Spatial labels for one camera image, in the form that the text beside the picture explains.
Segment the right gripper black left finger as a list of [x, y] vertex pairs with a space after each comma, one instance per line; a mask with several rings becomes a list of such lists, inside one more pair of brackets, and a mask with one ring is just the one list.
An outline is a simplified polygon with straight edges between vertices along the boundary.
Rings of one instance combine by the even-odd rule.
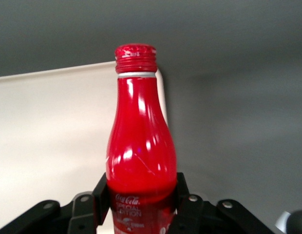
[[77, 194], [65, 206], [44, 200], [0, 229], [0, 234], [95, 234], [110, 208], [106, 175], [91, 192]]

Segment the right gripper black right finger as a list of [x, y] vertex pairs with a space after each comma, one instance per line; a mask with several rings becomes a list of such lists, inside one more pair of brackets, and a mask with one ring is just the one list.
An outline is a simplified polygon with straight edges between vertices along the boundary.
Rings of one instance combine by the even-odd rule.
[[175, 234], [271, 234], [273, 233], [241, 203], [224, 199], [216, 205], [189, 192], [183, 173], [177, 173]]

